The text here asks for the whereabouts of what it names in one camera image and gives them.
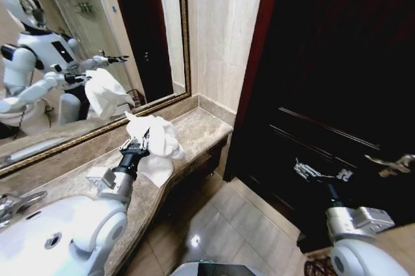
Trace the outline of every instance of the marble countertop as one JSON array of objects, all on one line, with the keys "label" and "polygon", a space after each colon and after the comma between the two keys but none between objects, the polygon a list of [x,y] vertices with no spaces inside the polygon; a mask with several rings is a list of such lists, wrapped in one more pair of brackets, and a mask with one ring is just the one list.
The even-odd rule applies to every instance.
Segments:
[{"label": "marble countertop", "polygon": [[[198,161],[212,146],[229,135],[232,127],[201,108],[196,108],[172,121],[177,138],[185,150],[185,158],[173,161],[174,172],[169,180],[157,188],[145,176],[138,175],[134,183],[132,199],[128,208],[128,226],[116,243],[105,265],[105,275],[114,275],[128,258],[158,210],[168,192],[169,185],[180,178],[190,164]],[[46,190],[48,195],[25,214],[44,205],[75,195],[96,198],[97,189],[85,178],[91,167],[115,167],[121,159],[118,149],[112,150],[67,174],[48,182],[30,193]]]}]

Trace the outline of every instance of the wooden door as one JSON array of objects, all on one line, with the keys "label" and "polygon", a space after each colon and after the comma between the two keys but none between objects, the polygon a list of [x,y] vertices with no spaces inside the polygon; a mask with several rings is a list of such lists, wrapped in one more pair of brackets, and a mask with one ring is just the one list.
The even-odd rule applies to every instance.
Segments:
[{"label": "wooden door", "polygon": [[[324,185],[293,171],[296,158],[323,174],[352,171],[347,184],[335,184],[350,207],[385,209],[398,225],[415,222],[405,207],[415,201],[415,172],[381,178],[382,166],[365,157],[396,161],[415,153],[414,0],[276,0],[268,14],[229,169],[276,201],[307,236],[304,251],[328,244],[330,199]],[[260,8],[257,27],[264,15]],[[255,48],[254,35],[251,57]],[[242,136],[257,146],[243,165]]]},{"label": "wooden door", "polygon": [[147,102],[173,94],[161,0],[118,0]]}]

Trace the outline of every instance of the door panel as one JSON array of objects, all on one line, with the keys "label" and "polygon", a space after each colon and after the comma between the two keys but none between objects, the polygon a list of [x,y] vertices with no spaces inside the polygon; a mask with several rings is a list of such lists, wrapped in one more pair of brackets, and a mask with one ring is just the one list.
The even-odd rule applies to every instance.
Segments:
[{"label": "door panel", "polygon": [[415,172],[380,178],[364,155],[396,161],[415,153],[414,0],[276,0],[242,128],[257,137],[263,166],[244,163],[254,179],[290,209],[321,246],[327,236],[325,185],[296,175],[296,158],[322,174],[354,173],[335,183],[350,207],[385,209],[398,225],[415,222]]}]

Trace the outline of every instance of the metal door handle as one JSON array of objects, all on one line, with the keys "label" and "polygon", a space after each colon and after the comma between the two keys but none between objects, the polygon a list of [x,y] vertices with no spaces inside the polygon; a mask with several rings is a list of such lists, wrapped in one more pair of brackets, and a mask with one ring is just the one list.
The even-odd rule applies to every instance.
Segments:
[{"label": "metal door handle", "polygon": [[397,173],[395,170],[397,170],[398,172],[403,172],[404,174],[408,174],[410,172],[409,164],[415,161],[415,155],[411,154],[406,154],[402,156],[396,162],[383,161],[382,159],[374,158],[369,155],[365,155],[365,158],[369,159],[370,161],[373,161],[374,163],[387,166],[387,168],[379,172],[379,175],[384,178],[391,175],[396,176]]}]

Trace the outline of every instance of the white sink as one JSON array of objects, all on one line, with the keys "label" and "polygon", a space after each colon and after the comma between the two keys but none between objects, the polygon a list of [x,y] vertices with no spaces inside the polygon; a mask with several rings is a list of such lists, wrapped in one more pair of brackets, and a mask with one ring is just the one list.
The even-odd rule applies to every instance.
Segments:
[{"label": "white sink", "polygon": [[67,275],[75,210],[90,202],[73,196],[52,203],[0,231],[2,275]]}]

